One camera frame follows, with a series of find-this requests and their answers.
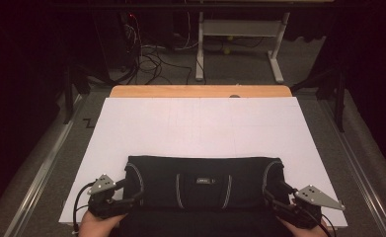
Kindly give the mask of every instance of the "wire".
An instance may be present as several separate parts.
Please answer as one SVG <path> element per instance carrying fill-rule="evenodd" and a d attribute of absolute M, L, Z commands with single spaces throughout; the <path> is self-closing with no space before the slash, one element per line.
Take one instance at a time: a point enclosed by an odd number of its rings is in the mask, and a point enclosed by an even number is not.
<path fill-rule="evenodd" d="M 331 234 L 329 233 L 329 231 L 325 228 L 325 226 L 323 226 L 322 223 L 318 222 L 318 220 L 316 219 L 315 216 L 312 215 L 312 213 L 310 213 L 308 210 L 304 209 L 304 208 L 300 208 L 301 210 L 303 210 L 307 215 L 310 216 L 310 218 L 312 218 L 317 224 L 319 227 L 321 227 L 321 229 L 326 233 L 326 235 L 328 237 L 332 237 Z"/>
<path fill-rule="evenodd" d="M 334 225 L 332 224 L 331 220 L 330 220 L 328 217 L 326 217 L 326 215 L 324 215 L 324 214 L 322 214 L 322 216 L 323 216 L 326 220 L 328 220 L 329 224 L 331 225 L 332 230 L 334 231 L 334 236 L 337 237 L 337 231 L 335 231 L 335 227 L 334 227 Z"/>
<path fill-rule="evenodd" d="M 79 225 L 78 223 L 76 222 L 76 212 L 78 211 L 78 202 L 79 202 L 79 198 L 81 197 L 82 195 L 82 192 L 84 192 L 86 189 L 88 189 L 89 187 L 92 187 L 93 185 L 95 184 L 95 182 L 92 182 L 92 183 L 89 183 L 88 185 L 84 186 L 81 191 L 79 191 L 79 194 L 78 196 L 76 197 L 75 199 L 75 204 L 73 205 L 73 234 L 78 236 L 79 234 Z"/>
<path fill-rule="evenodd" d="M 82 209 L 82 208 L 84 208 L 84 207 L 87 207 L 88 205 L 82 205 L 82 206 L 79 206 L 76 210 L 80 210 L 80 209 Z"/>

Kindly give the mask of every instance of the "power cord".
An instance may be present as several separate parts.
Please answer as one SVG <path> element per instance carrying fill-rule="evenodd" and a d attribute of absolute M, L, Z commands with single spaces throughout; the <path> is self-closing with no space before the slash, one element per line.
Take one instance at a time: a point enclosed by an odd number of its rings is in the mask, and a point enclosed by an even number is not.
<path fill-rule="evenodd" d="M 78 223 L 76 222 L 76 212 L 80 209 L 78 208 L 78 202 L 79 202 L 79 198 L 81 197 L 82 193 L 92 187 L 93 185 L 95 184 L 95 182 L 92 182 L 92 183 L 89 183 L 88 185 L 84 186 L 81 191 L 79 191 L 78 193 L 78 196 L 76 197 L 75 199 L 75 204 L 73 205 L 73 232 L 72 234 L 75 235 L 75 236 L 78 236 L 79 235 L 79 225 Z"/>

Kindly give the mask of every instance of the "black fabric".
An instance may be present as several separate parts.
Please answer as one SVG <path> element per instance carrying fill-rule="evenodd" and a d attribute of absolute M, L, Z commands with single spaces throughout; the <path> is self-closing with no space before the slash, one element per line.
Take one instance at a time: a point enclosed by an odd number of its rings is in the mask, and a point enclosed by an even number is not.
<path fill-rule="evenodd" d="M 278 158 L 128 157 L 124 198 L 144 197 L 120 224 L 121 236 L 291 236 L 263 199 L 283 202 Z"/>

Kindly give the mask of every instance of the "gray carpet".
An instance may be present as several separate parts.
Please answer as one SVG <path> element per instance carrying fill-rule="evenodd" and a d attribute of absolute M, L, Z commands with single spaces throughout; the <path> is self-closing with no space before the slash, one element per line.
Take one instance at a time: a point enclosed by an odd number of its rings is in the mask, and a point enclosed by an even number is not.
<path fill-rule="evenodd" d="M 252 45 L 255 40 L 241 39 L 238 42 Z M 229 55 L 224 55 L 221 51 L 207 52 L 204 58 L 206 83 L 275 84 L 265 55 L 271 44 L 272 40 L 267 39 L 256 48 L 229 45 L 231 49 Z M 278 55 L 278 61 L 285 85 L 293 85 L 307 77 L 321 45 L 321 40 L 311 43 L 306 43 L 303 40 L 284 42 Z M 206 45 L 207 49 L 218 49 L 218 47 L 219 45 L 215 42 Z M 176 52 L 160 50 L 160 55 L 169 63 L 191 67 L 193 72 L 189 78 L 189 83 L 202 84 L 202 82 L 196 82 L 193 79 L 194 49 Z M 143 68 L 147 68 L 147 63 L 144 62 Z M 185 84 L 188 73 L 186 68 L 163 65 L 162 77 L 155 79 L 152 84 Z M 112 76 L 117 78 L 119 72 L 114 70 Z M 137 80 L 131 81 L 131 84 L 142 84 L 150 78 L 149 73 L 139 73 Z M 325 107 L 325 103 L 317 101 L 314 92 L 312 89 L 304 89 L 296 93 L 295 96 L 298 98 L 337 196 L 347 206 L 345 216 L 348 228 L 339 229 L 338 236 L 382 236 L 365 201 L 365 196 L 359 188 L 359 183 L 354 178 L 348 164 L 346 151 L 336 134 L 334 125 L 331 123 L 330 115 L 325 112 L 325 110 L 329 110 L 329 107 Z M 71 236 L 72 228 L 59 224 L 58 219 L 63 202 L 68 196 L 72 181 L 94 130 L 87 127 L 87 122 L 84 119 L 91 119 L 91 123 L 95 123 L 104 99 L 109 93 L 110 88 L 96 86 L 90 95 L 84 96 L 80 109 L 73 118 L 74 123 L 56 156 L 56 163 L 48 182 L 36 207 L 31 210 L 28 223 L 21 233 L 22 236 Z M 64 112 L 62 110 L 56 122 L 23 164 L 0 200 L 0 236 L 4 235 L 17 212 L 44 158 L 50 152 L 49 148 L 56 142 L 60 130 L 65 127 L 62 124 L 63 118 Z M 344 118 L 345 136 L 348 143 L 360 159 L 367 178 L 374 190 L 377 191 L 386 209 L 386 161 L 359 117 L 349 94 L 346 96 Z"/>

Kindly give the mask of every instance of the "gray trim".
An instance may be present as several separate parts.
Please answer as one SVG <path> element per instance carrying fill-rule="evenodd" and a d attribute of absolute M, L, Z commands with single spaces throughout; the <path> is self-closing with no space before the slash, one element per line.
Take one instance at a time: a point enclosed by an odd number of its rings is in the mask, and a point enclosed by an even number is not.
<path fill-rule="evenodd" d="M 180 197 L 180 174 L 177 174 L 177 179 L 175 182 L 175 185 L 177 187 L 177 201 L 178 201 L 178 206 L 181 209 L 184 209 L 183 203 L 181 202 L 181 197 Z"/>
<path fill-rule="evenodd" d="M 338 139 L 340 140 L 341 146 L 343 147 L 346 155 L 347 155 L 347 163 L 351 173 L 358 184 L 358 187 L 365 199 L 368 208 L 373 215 L 378 228 L 380 229 L 383 236 L 386 236 L 386 211 L 383 208 L 381 200 L 377 195 L 376 191 L 373 189 L 372 185 L 368 181 L 367 176 L 364 173 L 361 165 L 358 162 L 358 158 L 355 153 L 351 149 L 347 137 L 343 132 L 340 132 L 334 122 L 333 112 L 327 101 L 321 101 L 320 106 L 322 111 L 327 115 L 329 122 L 332 125 Z"/>
<path fill-rule="evenodd" d="M 60 135 L 57 138 L 57 141 L 54 143 L 47 157 L 45 157 L 44 162 L 41 164 L 39 171 L 36 174 L 36 177 L 33 180 L 29 190 L 27 191 L 26 196 L 21 202 L 20 207 L 18 208 L 14 218 L 12 219 L 7 231 L 5 232 L 5 237 L 10 236 L 21 236 L 24 232 L 24 229 L 29 222 L 30 217 L 32 216 L 33 210 L 35 209 L 39 197 L 44 190 L 45 185 L 47 184 L 48 178 L 50 177 L 54 166 L 57 161 L 57 154 L 66 140 L 67 135 L 69 134 L 70 128 L 72 128 L 74 119 L 76 115 L 79 114 L 82 105 L 85 103 L 86 98 L 82 98 L 81 95 L 78 95 L 74 102 L 74 108 L 76 112 L 73 114 L 71 120 L 66 124 L 60 131 Z"/>
<path fill-rule="evenodd" d="M 229 198 L 230 198 L 230 190 L 232 188 L 232 176 L 229 175 L 229 183 L 227 185 L 227 193 L 226 193 L 226 199 L 224 200 L 224 204 L 223 206 L 221 207 L 222 209 L 226 208 L 227 206 L 227 203 L 229 202 Z"/>
<path fill-rule="evenodd" d="M 140 183 L 140 190 L 142 192 L 144 192 L 144 185 L 143 185 L 143 179 L 141 178 L 141 175 L 140 175 L 140 171 L 137 169 L 137 167 L 135 165 L 133 165 L 132 163 L 127 163 L 128 167 L 131 167 L 134 169 L 134 171 L 136 172 L 137 174 L 137 177 L 139 178 L 139 183 Z"/>
<path fill-rule="evenodd" d="M 267 165 L 266 169 L 264 170 L 264 176 L 263 176 L 263 195 L 265 194 L 265 190 L 266 190 L 266 187 L 267 187 L 267 175 L 269 174 L 270 167 L 273 164 L 282 164 L 282 162 L 281 161 L 271 161 Z"/>

